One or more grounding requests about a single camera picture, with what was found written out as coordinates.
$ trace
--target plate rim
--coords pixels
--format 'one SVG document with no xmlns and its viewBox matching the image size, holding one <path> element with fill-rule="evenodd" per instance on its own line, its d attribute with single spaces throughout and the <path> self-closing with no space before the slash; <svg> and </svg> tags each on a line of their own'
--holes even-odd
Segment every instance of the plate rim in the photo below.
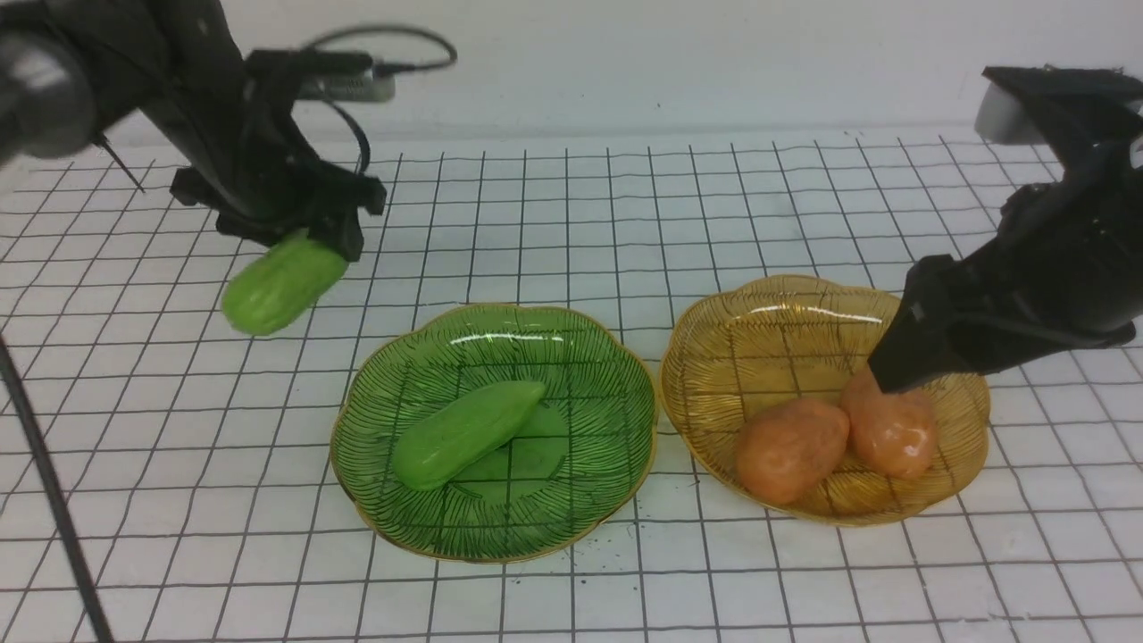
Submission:
<svg viewBox="0 0 1143 643">
<path fill-rule="evenodd" d="M 335 444 L 336 444 L 336 437 L 337 437 L 337 431 L 338 431 L 338 427 L 341 427 L 341 425 L 342 425 L 342 419 L 345 416 L 345 412 L 349 410 L 349 405 L 350 405 L 350 403 L 352 401 L 351 394 L 353 392 L 353 388 L 357 386 L 358 378 L 361 376 L 361 372 L 365 371 L 366 365 L 369 364 L 370 362 L 373 362 L 374 360 L 376 360 L 383 352 L 385 352 L 386 349 L 392 348 L 398 343 L 408 341 L 410 339 L 416 338 L 417 336 L 426 335 L 426 332 L 432 327 L 434 327 L 437 323 L 439 323 L 439 321 L 443 321 L 443 320 L 448 319 L 449 316 L 458 315 L 459 313 L 462 313 L 462 312 L 464 312 L 466 310 L 472 310 L 472 308 L 478 308 L 478 307 L 479 308 L 503 308 L 503 310 L 528 310 L 528 311 L 545 311 L 546 310 L 546 311 L 565 312 L 565 313 L 570 313 L 570 314 L 574 314 L 574 315 L 582 316 L 583 319 L 586 319 L 589 321 L 589 323 L 593 324 L 600 331 L 604 332 L 604 336 L 612 343 L 613 348 L 618 349 L 622 353 L 625 353 L 631 360 L 634 360 L 636 364 L 638 364 L 639 368 L 642 370 L 644 377 L 646 378 L 647 384 L 650 387 L 650 393 L 652 393 L 652 421 L 650 421 L 650 426 L 647 428 L 647 432 L 650 434 L 650 449 L 649 449 L 648 457 L 647 457 L 647 464 L 644 466 L 644 471 L 639 475 L 639 479 L 636 481 L 634 484 L 631 485 L 630 493 L 626 497 L 624 497 L 622 501 L 617 503 L 616 506 L 615 506 L 615 508 L 612 509 L 608 514 L 604 515 L 602 517 L 600 517 L 597 521 L 593 521 L 590 525 L 588 525 L 586 528 L 584 528 L 578 533 L 572 536 L 570 538 L 568 538 L 568 539 L 566 539 L 566 540 L 563 540 L 563 541 L 561 541 L 561 542 L 559 542 L 557 545 L 553 545 L 551 547 L 544 548 L 542 550 L 538 550 L 538 552 L 535 552 L 535 553 L 531 553 L 531 554 L 528 554 L 528 555 L 525 555 L 525 556 L 511 556 L 511 557 L 505 557 L 505 558 L 465 558 L 463 556 L 445 556 L 445 555 L 441 555 L 441 554 L 435 554 L 435 553 L 432 553 L 432 552 L 426 552 L 426 550 L 423 550 L 423 549 L 418 549 L 416 547 L 410 547 L 410 546 L 408 546 L 406 544 L 402 544 L 402 542 L 398 542 L 397 540 L 394 540 L 393 538 L 391 538 L 384 530 L 379 529 L 373 522 L 373 520 L 365 512 L 365 508 L 361 507 L 361 504 L 358 503 L 358 500 L 353 497 L 352 493 L 350 493 L 349 489 L 345 487 L 345 483 L 342 481 L 342 473 L 338 471 L 337 461 L 336 461 L 336 458 L 335 458 L 335 455 L 336 455 L 336 451 L 337 451 L 337 448 L 335 447 Z M 365 524 L 368 525 L 369 529 L 373 530 L 373 532 L 375 535 L 377 535 L 382 540 L 384 540 L 384 541 L 393 545 L 394 547 L 398 547 L 399 549 L 403 549 L 405 552 L 410 552 L 413 554 L 417 554 L 419 556 L 424 556 L 424 557 L 427 557 L 427 558 L 434 558 L 437 561 L 462 562 L 462 563 L 472 563 L 472 564 L 503 565 L 503 564 L 507 564 L 507 563 L 522 563 L 522 562 L 527 562 L 527 561 L 534 561 L 536 558 L 542 558 L 542 557 L 547 556 L 550 554 L 554 554 L 557 552 L 560 552 L 562 549 L 572 547 L 576 542 L 578 542 L 580 540 L 584 539 L 588 535 L 590 535 L 591 532 L 593 532 L 597 529 L 599 529 L 600 525 L 602 525 L 604 523 L 606 523 L 607 521 L 609 521 L 613 516 L 615 516 L 615 514 L 620 513 L 620 511 L 622 511 L 623 507 L 625 507 L 628 505 L 628 503 L 630 503 L 631 499 L 636 497 L 636 493 L 639 492 L 639 490 L 642 488 L 644 483 L 647 482 L 647 477 L 650 475 L 652 469 L 654 469 L 654 467 L 655 467 L 655 457 L 658 453 L 658 431 L 657 429 L 658 429 L 658 424 L 660 424 L 660 420 L 662 419 L 663 409 L 664 409 L 664 407 L 663 407 L 663 399 L 662 399 L 662 392 L 661 392 L 658 385 L 660 385 L 658 379 L 655 378 L 654 373 L 650 372 L 650 369 L 647 367 L 647 363 L 642 359 L 640 359 L 638 355 L 636 355 L 636 353 L 633 351 L 631 351 L 630 348 L 628 348 L 626 346 L 624 346 L 623 343 L 621 343 L 620 339 L 615 337 L 615 335 L 613 335 L 609 330 L 607 330 L 607 327 L 604 327 L 602 324 L 600 324 L 599 320 L 597 320 L 596 318 L 591 316 L 590 314 L 586 314 L 586 313 L 581 312 L 578 310 L 573 310 L 570 307 L 561 307 L 561 306 L 558 306 L 558 305 L 523 305 L 523 304 L 517 304 L 517 303 L 467 303 L 467 304 L 454 307 L 451 310 L 448 310 L 446 312 L 442 312 L 442 313 L 438 314 L 437 316 L 433 316 L 432 319 L 430 319 L 424 327 L 422 327 L 419 329 L 416 329 L 416 330 L 413 330 L 413 331 L 409 331 L 408 333 L 402 333 L 402 335 L 393 338 L 392 340 L 390 340 L 390 341 L 381 345 L 379 347 L 377 347 L 376 351 L 374 351 L 369 355 L 369 357 L 367 357 L 361 363 L 361 367 L 359 367 L 357 369 L 357 372 L 353 375 L 353 378 L 350 380 L 350 385 L 349 385 L 349 388 L 346 389 L 346 394 L 345 394 L 345 401 L 342 403 L 341 409 L 338 409 L 338 411 L 337 411 L 337 418 L 334 420 L 334 426 L 333 426 L 333 429 L 330 431 L 330 435 L 329 435 L 329 449 L 328 449 L 329 453 L 327 456 L 327 461 L 329 463 L 329 468 L 334 473 L 334 479 L 337 481 L 337 487 L 341 488 L 342 492 L 353 504 L 353 509 L 357 512 L 358 516 L 362 520 L 362 522 L 365 522 Z"/>
<path fill-rule="evenodd" d="M 778 505 L 772 505 L 769 503 L 762 501 L 761 499 L 754 497 L 753 495 L 746 492 L 745 490 L 740 489 L 738 487 L 736 487 L 735 484 L 733 484 L 733 481 L 728 481 L 726 476 L 724 476 L 722 474 L 720 474 L 714 467 L 711 466 L 711 464 L 704 457 L 703 452 L 701 452 L 700 450 L 697 450 L 694 447 L 694 444 L 692 444 L 690 440 L 687 439 L 687 435 L 684 432 L 680 432 L 679 428 L 678 428 L 678 426 L 676 426 L 676 424 L 674 424 L 674 415 L 678 411 L 672 408 L 672 405 L 671 405 L 671 403 L 668 400 L 668 396 L 665 394 L 665 392 L 666 392 L 666 386 L 665 386 L 666 369 L 664 367 L 668 363 L 668 357 L 671 357 L 672 354 L 678 353 L 678 351 L 680 349 L 680 341 L 679 341 L 679 338 L 677 338 L 677 333 L 678 333 L 679 329 L 682 327 L 684 321 L 686 321 L 687 318 L 700 305 L 708 304 L 708 302 L 711 302 L 711 300 L 717 300 L 717 299 L 720 299 L 720 298 L 726 298 L 726 297 L 733 296 L 733 295 L 742 292 L 742 291 L 744 291 L 744 290 L 746 290 L 749 288 L 758 287 L 758 286 L 765 283 L 766 281 L 774 281 L 774 280 L 798 280 L 798 281 L 804 281 L 804 282 L 809 282 L 809 283 L 818 284 L 818 286 L 823 287 L 824 291 L 828 291 L 828 290 L 831 290 L 831 289 L 833 289 L 833 290 L 849 290 L 849 291 L 863 292 L 863 294 L 871 295 L 871 296 L 890 297 L 890 298 L 895 299 L 898 304 L 901 302 L 901 297 L 900 296 L 897 296 L 897 295 L 895 295 L 893 292 L 889 292 L 889 291 L 886 291 L 886 290 L 878 289 L 878 288 L 871 288 L 871 287 L 868 287 L 868 286 L 846 286 L 846 284 L 838 283 L 836 281 L 831 281 L 829 279 L 823 279 L 821 276 L 816 276 L 816 275 L 812 275 L 812 274 L 800 274 L 800 273 L 797 273 L 797 272 L 790 272 L 790 273 L 772 274 L 772 275 L 768 275 L 768 276 L 761 276 L 759 279 L 753 279 L 751 281 L 748 281 L 748 282 L 743 283 L 742 286 L 738 286 L 737 288 L 734 288 L 734 289 L 730 289 L 730 290 L 714 292 L 714 294 L 711 294 L 711 295 L 706 295 L 706 296 L 700 298 L 698 300 L 695 300 L 690 305 L 688 305 L 687 308 L 682 312 L 682 314 L 679 315 L 678 323 L 674 324 L 674 328 L 671 331 L 671 337 L 668 339 L 666 351 L 663 353 L 663 357 L 660 361 L 658 388 L 660 388 L 661 392 L 663 392 L 662 393 L 662 396 L 663 396 L 662 397 L 662 401 L 663 401 L 662 402 L 663 403 L 663 412 L 666 415 L 668 421 L 671 423 L 671 426 L 674 428 L 676 433 L 679 434 L 679 437 L 682 440 L 682 443 L 687 447 L 687 451 L 690 452 L 690 455 L 692 455 L 692 457 L 694 457 L 695 461 L 698 463 L 700 465 L 702 465 L 702 467 L 704 469 L 706 469 L 706 473 L 710 474 L 714 480 L 717 480 L 722 487 L 727 488 L 728 490 L 733 491 L 734 493 L 736 493 L 736 495 L 738 495 L 738 496 L 741 496 L 743 498 L 746 498 L 748 500 L 751 500 L 751 501 L 756 503 L 757 505 L 760 505 L 760 506 L 765 507 L 766 509 L 774 511 L 774 512 L 781 512 L 783 514 L 789 514 L 791 516 L 794 516 L 794 517 L 798 517 L 798 519 L 802 519 L 802 520 L 806 520 L 806 521 L 810 521 L 810 522 L 815 522 L 815 523 L 822 523 L 822 524 L 828 524 L 828 525 L 834 525 L 834 527 L 861 528 L 861 527 L 879 527 L 879 525 L 898 523 L 898 522 L 902 522 L 902 521 L 904 521 L 906 519 L 916 516 L 916 515 L 925 512 L 929 507 L 933 507 L 934 505 L 937 505 L 938 503 L 943 503 L 944 500 L 948 500 L 949 498 L 952 498 L 952 497 L 957 496 L 958 493 L 960 493 L 961 491 L 964 491 L 965 489 L 967 489 L 968 485 L 972 484 L 973 481 L 976 480 L 976 477 L 980 475 L 980 473 L 984 469 L 984 464 L 988 461 L 989 451 L 991 450 L 991 444 L 990 444 L 990 440 L 989 440 L 989 427 L 991 425 L 991 420 L 990 419 L 991 419 L 991 413 L 992 413 L 992 391 L 991 391 L 991 388 L 988 385 L 988 380 L 985 380 L 982 376 L 975 376 L 975 375 L 973 376 L 973 378 L 975 380 L 977 380 L 980 384 L 983 385 L 981 388 L 982 388 L 982 391 L 984 393 L 984 401 L 983 401 L 984 402 L 984 404 L 983 404 L 983 416 L 984 416 L 984 418 L 983 418 L 983 423 L 981 424 L 981 428 L 980 428 L 980 433 L 984 434 L 984 441 L 983 441 L 984 449 L 981 450 L 980 457 L 977 458 L 980 460 L 980 465 L 975 467 L 975 472 L 974 472 L 974 474 L 972 476 L 967 477 L 967 480 L 964 483 L 956 485 L 952 489 L 952 492 L 949 493 L 948 496 L 945 496 L 943 498 L 940 498 L 940 499 L 936 499 L 936 500 L 933 500 L 932 503 L 928 503 L 928 504 L 926 504 L 924 506 L 920 506 L 917 509 L 913 509 L 913 511 L 910 511 L 910 512 L 902 512 L 902 513 L 897 514 L 896 516 L 890 517 L 889 520 L 886 520 L 886 519 L 881 517 L 881 516 L 884 516 L 884 513 L 863 514 L 861 516 L 850 516 L 850 517 L 839 519 L 839 517 L 836 517 L 836 516 L 823 516 L 823 515 L 818 515 L 818 514 L 812 514 L 809 512 L 802 512 L 802 511 L 799 511 L 799 509 L 794 509 L 792 507 L 783 507 L 783 506 L 778 506 Z M 681 412 L 678 412 L 678 413 L 680 416 L 685 416 Z"/>
</svg>

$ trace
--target yellow plate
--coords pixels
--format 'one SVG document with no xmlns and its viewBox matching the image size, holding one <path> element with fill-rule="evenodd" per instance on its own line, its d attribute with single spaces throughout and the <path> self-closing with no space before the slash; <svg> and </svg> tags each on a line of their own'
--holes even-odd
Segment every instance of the yellow plate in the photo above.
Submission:
<svg viewBox="0 0 1143 643">
<path fill-rule="evenodd" d="M 746 418 L 798 396 L 837 402 L 864 365 L 901 299 L 804 275 L 746 283 L 692 305 L 679 319 L 661 370 L 663 403 L 690 452 L 716 479 L 749 497 L 734 449 Z M 950 498 L 988 457 L 989 389 L 980 376 L 925 387 L 940 432 L 934 466 L 917 481 L 890 481 L 847 453 L 797 503 L 773 507 L 837 525 L 904 520 Z"/>
</svg>

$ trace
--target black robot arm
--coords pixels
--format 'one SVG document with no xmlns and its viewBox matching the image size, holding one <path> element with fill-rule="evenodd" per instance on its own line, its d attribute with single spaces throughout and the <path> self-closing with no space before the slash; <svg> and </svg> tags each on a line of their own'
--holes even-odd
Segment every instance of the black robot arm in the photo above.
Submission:
<svg viewBox="0 0 1143 643">
<path fill-rule="evenodd" d="M 385 187 L 323 161 L 298 130 L 297 99 L 381 102 L 392 77 L 447 66 L 442 38 L 400 25 L 335 34 L 399 33 L 440 45 L 437 63 L 391 64 L 326 51 L 334 38 L 243 59 L 218 0 L 40 0 L 0 7 L 0 162 L 23 152 L 73 154 L 134 111 L 189 160 L 171 184 L 184 204 L 218 211 L 217 230 L 272 246 L 299 228 L 349 262 L 360 257 L 358 210 L 379 215 Z M 51 72 L 26 78 L 30 62 Z M 353 124 L 365 146 L 368 142 Z"/>
<path fill-rule="evenodd" d="M 990 67 L 977 131 L 1047 142 L 1063 179 L 1018 188 L 994 239 L 926 256 L 869 364 L 896 393 L 1120 346 L 1143 314 L 1143 82 L 1109 70 Z"/>
</svg>

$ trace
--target white wall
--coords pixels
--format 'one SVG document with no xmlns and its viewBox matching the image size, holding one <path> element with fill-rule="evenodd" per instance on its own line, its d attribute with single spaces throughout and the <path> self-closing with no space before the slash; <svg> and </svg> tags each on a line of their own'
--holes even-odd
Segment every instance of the white wall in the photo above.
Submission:
<svg viewBox="0 0 1143 643">
<path fill-rule="evenodd" d="M 373 21 L 448 35 L 457 67 L 355 111 L 401 137 L 966 122 L 985 65 L 1143 74 L 1140 0 L 223 3 L 243 50 Z M 335 122 L 322 110 L 319 128 Z"/>
</svg>

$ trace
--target grid table surface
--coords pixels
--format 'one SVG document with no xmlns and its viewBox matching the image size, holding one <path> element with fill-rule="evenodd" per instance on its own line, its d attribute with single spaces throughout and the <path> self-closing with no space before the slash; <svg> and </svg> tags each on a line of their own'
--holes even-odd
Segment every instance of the grid table surface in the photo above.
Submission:
<svg viewBox="0 0 1143 643">
<path fill-rule="evenodd" d="M 0 199 L 0 319 L 119 640 L 1137 641 L 1143 344 L 991 378 L 986 468 L 903 524 L 761 511 L 664 420 L 636 500 L 568 550 L 437 563 L 362 525 L 329 429 L 354 369 L 437 314 L 567 305 L 655 370 L 702 296 L 789 272 L 897 291 L 1060 176 L 964 131 L 733 139 L 382 147 L 391 204 L 362 218 L 361 260 L 262 340 L 217 300 L 261 250 L 171 201 L 177 153 L 121 151 L 145 192 L 99 153 L 38 164 Z M 90 641 L 0 405 L 0 640 Z"/>
</svg>

